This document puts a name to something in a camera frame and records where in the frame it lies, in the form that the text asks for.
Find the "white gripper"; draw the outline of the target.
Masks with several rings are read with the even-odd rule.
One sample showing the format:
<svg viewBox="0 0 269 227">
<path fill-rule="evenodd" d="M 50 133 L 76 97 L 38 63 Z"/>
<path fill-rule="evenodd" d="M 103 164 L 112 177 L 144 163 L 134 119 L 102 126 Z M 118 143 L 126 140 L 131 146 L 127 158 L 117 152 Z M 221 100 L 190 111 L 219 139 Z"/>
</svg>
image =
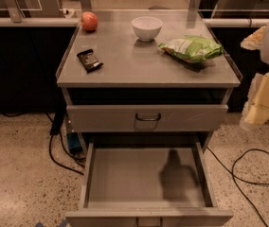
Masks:
<svg viewBox="0 0 269 227">
<path fill-rule="evenodd" d="M 241 48 L 260 50 L 260 58 L 269 65 L 269 23 L 241 42 Z M 240 126 L 247 131 L 260 128 L 269 119 L 269 72 L 257 73 L 251 81 L 248 100 L 242 110 Z"/>
</svg>

